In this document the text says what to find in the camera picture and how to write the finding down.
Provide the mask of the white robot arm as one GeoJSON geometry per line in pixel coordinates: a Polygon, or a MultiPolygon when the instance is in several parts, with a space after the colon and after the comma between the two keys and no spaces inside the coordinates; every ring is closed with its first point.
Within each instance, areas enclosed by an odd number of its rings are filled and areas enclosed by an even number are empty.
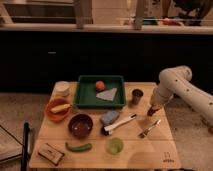
{"type": "Polygon", "coordinates": [[[163,69],[159,73],[159,84],[153,90],[147,115],[153,116],[176,94],[213,126],[213,95],[195,87],[190,83],[191,79],[192,71],[187,66],[163,69]]]}

